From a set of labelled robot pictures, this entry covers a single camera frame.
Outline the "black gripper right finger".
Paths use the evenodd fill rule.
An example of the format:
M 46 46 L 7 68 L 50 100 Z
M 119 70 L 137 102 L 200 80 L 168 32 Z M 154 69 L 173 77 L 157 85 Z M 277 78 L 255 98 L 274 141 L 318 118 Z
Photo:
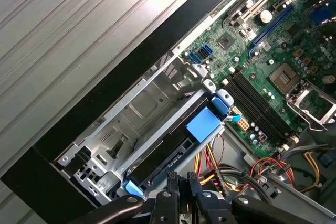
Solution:
M 257 184 L 260 199 L 247 195 L 236 196 L 231 203 L 219 199 L 214 192 L 205 191 L 195 172 L 187 173 L 190 190 L 206 223 L 309 223 L 272 204 L 271 197 Z

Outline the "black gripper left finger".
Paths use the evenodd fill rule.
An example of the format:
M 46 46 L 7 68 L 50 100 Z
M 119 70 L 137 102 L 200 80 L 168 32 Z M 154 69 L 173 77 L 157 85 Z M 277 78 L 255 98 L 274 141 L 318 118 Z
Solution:
M 152 191 L 147 199 L 125 195 L 70 223 L 179 223 L 179 181 L 168 172 L 166 189 Z

